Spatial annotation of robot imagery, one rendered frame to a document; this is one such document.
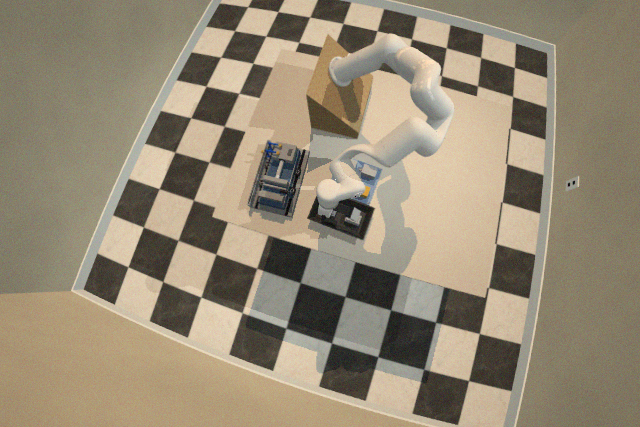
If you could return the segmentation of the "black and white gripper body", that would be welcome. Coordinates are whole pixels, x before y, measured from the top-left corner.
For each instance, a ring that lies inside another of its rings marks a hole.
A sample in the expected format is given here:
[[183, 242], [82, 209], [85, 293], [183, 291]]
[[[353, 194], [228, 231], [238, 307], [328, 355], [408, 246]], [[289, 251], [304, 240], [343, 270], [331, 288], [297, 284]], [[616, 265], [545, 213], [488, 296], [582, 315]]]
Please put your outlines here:
[[331, 216], [331, 213], [332, 213], [333, 209], [329, 209], [329, 210], [328, 209], [324, 209], [319, 205], [318, 214], [321, 215], [321, 216], [325, 215], [327, 218], [329, 218]]

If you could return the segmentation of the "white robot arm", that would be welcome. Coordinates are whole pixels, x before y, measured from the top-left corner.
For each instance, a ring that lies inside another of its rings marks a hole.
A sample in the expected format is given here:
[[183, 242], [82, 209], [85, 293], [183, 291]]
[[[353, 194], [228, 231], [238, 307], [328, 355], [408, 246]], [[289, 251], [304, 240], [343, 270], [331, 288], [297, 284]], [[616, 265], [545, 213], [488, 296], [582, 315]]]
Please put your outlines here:
[[419, 50], [408, 47], [395, 34], [387, 34], [344, 58], [333, 58], [329, 64], [329, 73], [338, 86], [345, 87], [351, 83], [350, 80], [377, 71], [382, 63], [386, 63], [399, 76], [412, 83], [411, 99], [427, 116], [427, 123], [418, 117], [410, 117], [376, 144], [349, 147], [330, 163], [329, 169], [336, 182], [325, 179], [317, 185], [319, 205], [328, 210], [334, 208], [334, 211], [345, 214], [345, 217], [356, 222], [361, 211], [339, 203], [359, 197], [366, 190], [351, 159], [364, 153], [390, 168], [413, 151], [429, 157], [443, 143], [454, 115], [452, 100], [438, 85], [440, 65]]

